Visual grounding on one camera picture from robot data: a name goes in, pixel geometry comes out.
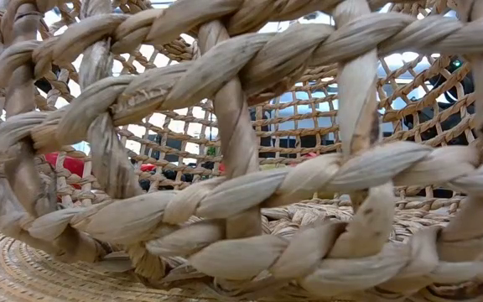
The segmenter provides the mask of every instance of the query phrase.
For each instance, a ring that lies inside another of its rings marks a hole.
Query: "woven basket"
[[[483,301],[483,0],[0,0],[38,299]]]

